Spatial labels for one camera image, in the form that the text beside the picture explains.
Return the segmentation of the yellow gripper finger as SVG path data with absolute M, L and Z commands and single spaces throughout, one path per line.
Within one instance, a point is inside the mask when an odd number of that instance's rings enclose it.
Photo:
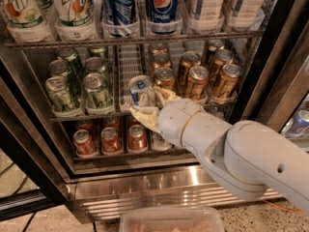
M 154 106 L 132 106 L 131 115 L 147 129 L 158 132 L 159 109 Z
M 172 102 L 180 98 L 175 92 L 160 87 L 155 87 L 154 93 L 158 108 L 163 108 L 168 102 Z

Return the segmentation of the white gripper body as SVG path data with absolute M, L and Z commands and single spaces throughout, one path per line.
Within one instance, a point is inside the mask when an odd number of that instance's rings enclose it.
M 166 141 L 181 148 L 186 124 L 202 111 L 203 107 L 190 99 L 170 101 L 159 111 L 158 131 Z

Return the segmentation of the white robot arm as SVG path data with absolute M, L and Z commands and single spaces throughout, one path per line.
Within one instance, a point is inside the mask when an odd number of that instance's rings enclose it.
M 274 189 L 309 212 L 309 155 L 289 139 L 255 121 L 231 125 L 170 90 L 149 88 L 131 95 L 136 120 L 192 153 L 237 198 L 257 200 Z

